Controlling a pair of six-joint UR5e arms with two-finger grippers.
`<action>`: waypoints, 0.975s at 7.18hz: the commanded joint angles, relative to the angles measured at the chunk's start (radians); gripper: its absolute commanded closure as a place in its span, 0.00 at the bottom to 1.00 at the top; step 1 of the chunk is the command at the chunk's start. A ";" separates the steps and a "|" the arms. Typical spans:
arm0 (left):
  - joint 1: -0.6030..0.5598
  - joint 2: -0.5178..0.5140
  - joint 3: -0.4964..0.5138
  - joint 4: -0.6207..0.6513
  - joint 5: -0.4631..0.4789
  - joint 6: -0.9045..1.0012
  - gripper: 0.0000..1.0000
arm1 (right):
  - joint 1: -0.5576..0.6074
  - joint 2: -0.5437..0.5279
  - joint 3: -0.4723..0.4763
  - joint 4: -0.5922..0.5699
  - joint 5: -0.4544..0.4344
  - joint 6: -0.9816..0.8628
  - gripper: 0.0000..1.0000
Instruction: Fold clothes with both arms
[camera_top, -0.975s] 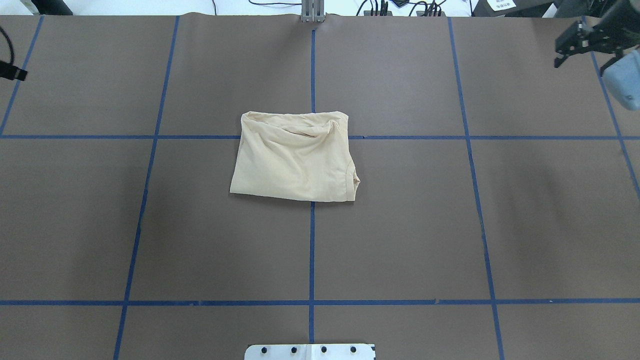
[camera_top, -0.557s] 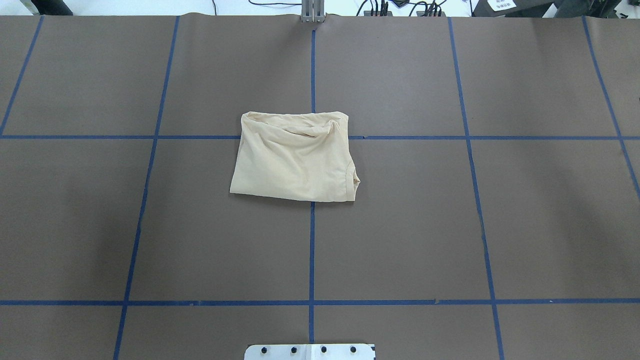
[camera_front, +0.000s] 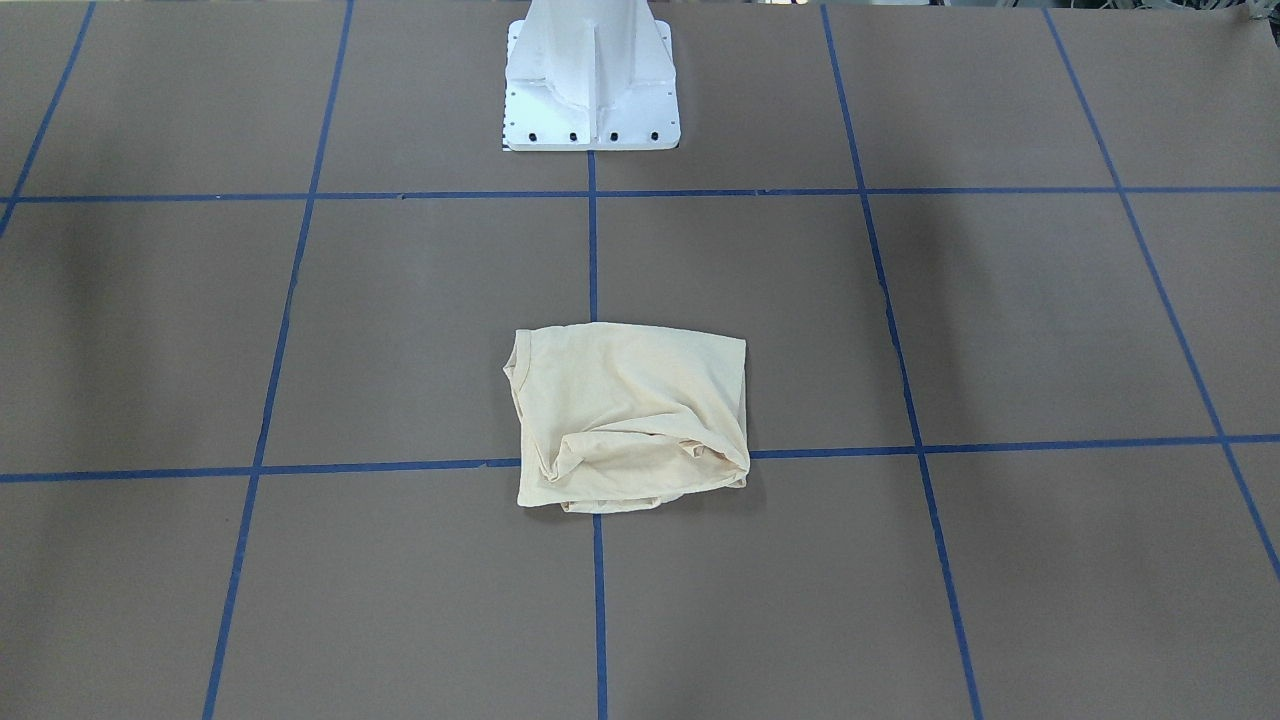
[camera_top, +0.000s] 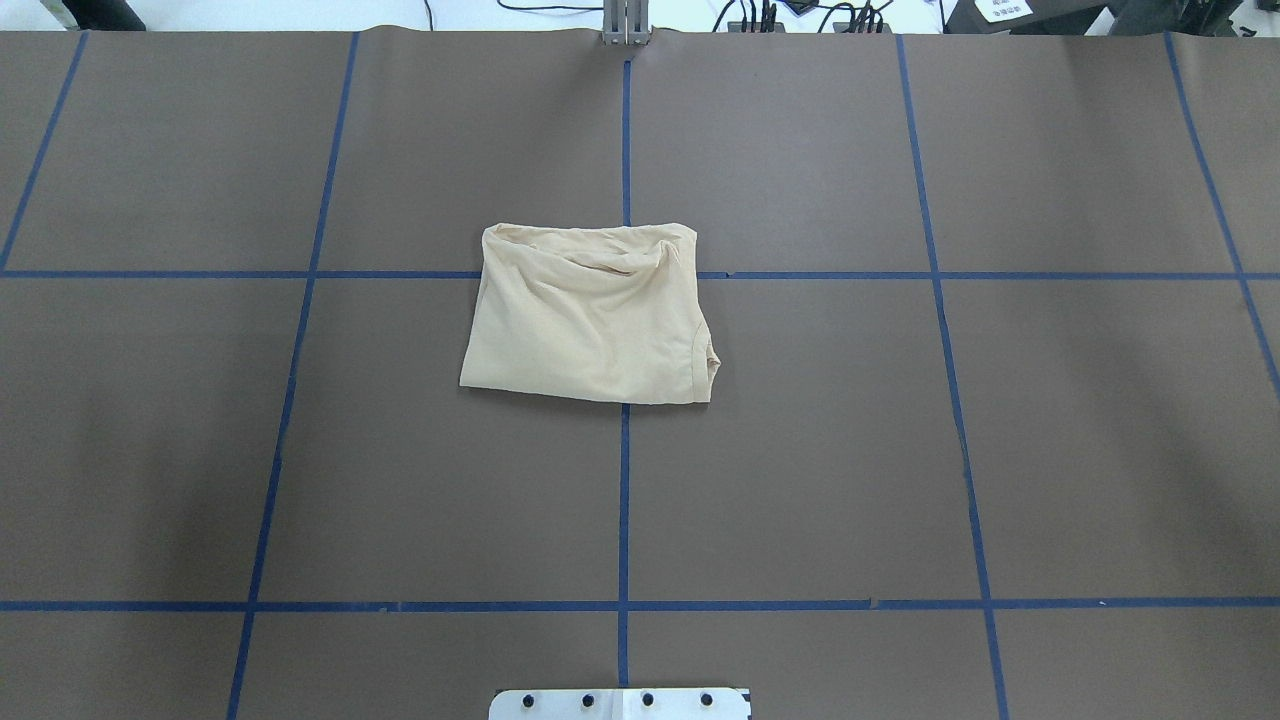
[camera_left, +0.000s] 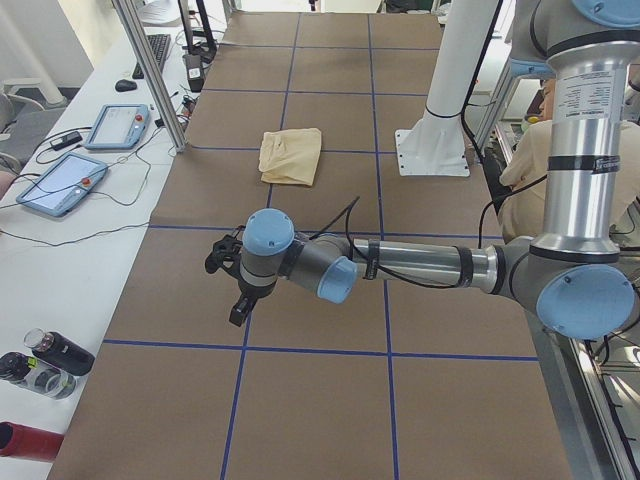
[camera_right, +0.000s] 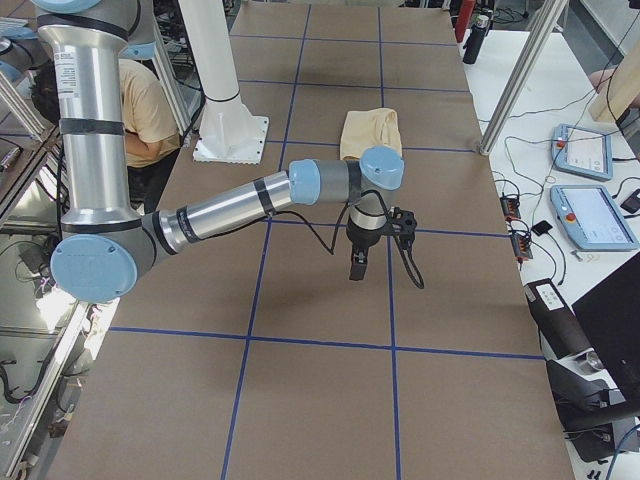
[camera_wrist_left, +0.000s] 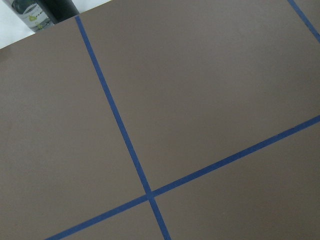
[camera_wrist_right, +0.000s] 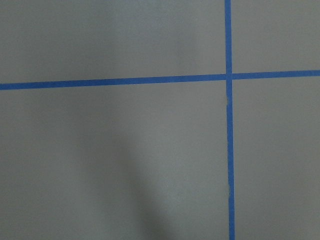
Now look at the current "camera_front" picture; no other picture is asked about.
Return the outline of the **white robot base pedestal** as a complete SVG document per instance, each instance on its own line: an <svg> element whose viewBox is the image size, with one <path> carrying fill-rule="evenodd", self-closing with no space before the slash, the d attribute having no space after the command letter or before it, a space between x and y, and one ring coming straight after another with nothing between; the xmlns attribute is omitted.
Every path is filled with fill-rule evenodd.
<svg viewBox="0 0 1280 720"><path fill-rule="evenodd" d="M673 32L646 1L532 1L509 23L506 151L664 151L681 135Z"/></svg>

